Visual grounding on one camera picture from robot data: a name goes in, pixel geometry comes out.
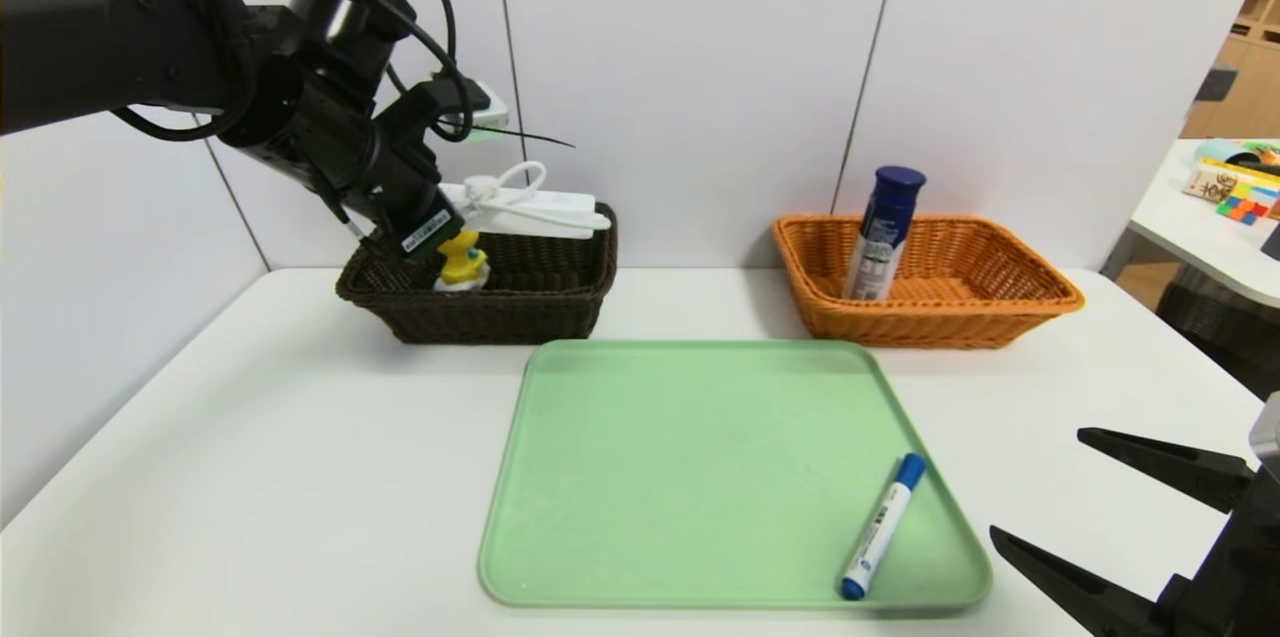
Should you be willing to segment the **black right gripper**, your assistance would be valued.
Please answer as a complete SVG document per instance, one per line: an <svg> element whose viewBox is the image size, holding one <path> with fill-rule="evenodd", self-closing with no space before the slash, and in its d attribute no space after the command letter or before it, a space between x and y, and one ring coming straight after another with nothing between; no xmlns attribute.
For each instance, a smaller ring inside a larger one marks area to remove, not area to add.
<svg viewBox="0 0 1280 637"><path fill-rule="evenodd" d="M1238 455L1079 429L1076 440L1178 492L1229 514L1193 578L1162 596L1165 636L1279 634L1279 486ZM1155 604L997 526L996 553L1092 636L1157 636Z"/></svg>

